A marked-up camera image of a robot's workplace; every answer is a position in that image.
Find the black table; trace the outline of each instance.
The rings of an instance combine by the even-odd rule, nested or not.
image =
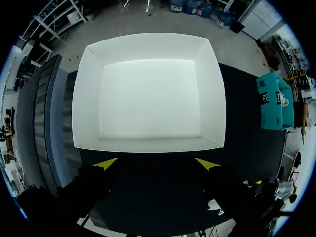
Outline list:
[[[261,129],[254,75],[219,66],[226,95],[224,148],[162,154],[81,149],[82,164],[119,158],[121,175],[106,200],[97,204],[110,230],[142,236],[175,236],[228,220],[225,215],[218,216],[218,211],[207,210],[208,200],[194,174],[194,158],[228,165],[241,181],[249,183],[277,176],[285,131]]]

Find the yellow marker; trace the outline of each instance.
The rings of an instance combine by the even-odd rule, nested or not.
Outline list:
[[[114,158],[114,159],[110,159],[98,164],[94,164],[93,166],[98,166],[98,167],[102,167],[104,168],[104,170],[106,170],[114,161],[118,160],[118,158]]]
[[[211,163],[211,162],[208,162],[208,161],[205,161],[205,160],[202,160],[202,159],[198,159],[196,158],[195,160],[197,160],[198,162],[201,163],[201,165],[203,165],[205,167],[205,169],[207,169],[207,171],[210,169],[210,168],[214,168],[216,166],[220,166],[219,164],[214,164],[214,163]]]

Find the white box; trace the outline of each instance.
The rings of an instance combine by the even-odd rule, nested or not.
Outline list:
[[[208,39],[146,33],[87,46],[72,124],[78,148],[180,152],[224,146],[225,91]]]

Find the concrete floor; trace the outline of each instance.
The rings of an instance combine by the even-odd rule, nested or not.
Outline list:
[[[69,33],[66,39],[55,39],[51,48],[54,54],[63,56],[62,69],[69,73],[77,70],[86,46],[92,43],[136,33],[170,32],[208,38],[220,63],[256,76],[269,72],[269,69],[263,66],[263,63],[267,62],[261,49],[255,40],[244,32],[235,34],[229,29],[219,28],[211,19],[172,13],[168,10],[168,6],[161,9],[159,0],[129,0],[125,8],[123,7],[125,0],[123,1],[113,7],[103,9],[94,21],[74,26],[63,34],[65,38]],[[233,220],[229,220],[218,225],[218,236],[227,236],[234,224]],[[96,227],[91,220],[85,227],[111,237],[125,236],[125,234]]]

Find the cyan cardboard box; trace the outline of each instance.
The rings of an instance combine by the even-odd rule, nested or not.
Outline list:
[[[261,104],[261,127],[270,130],[294,127],[291,87],[276,72],[265,74],[256,81]],[[289,100],[289,105],[282,107],[280,93]]]

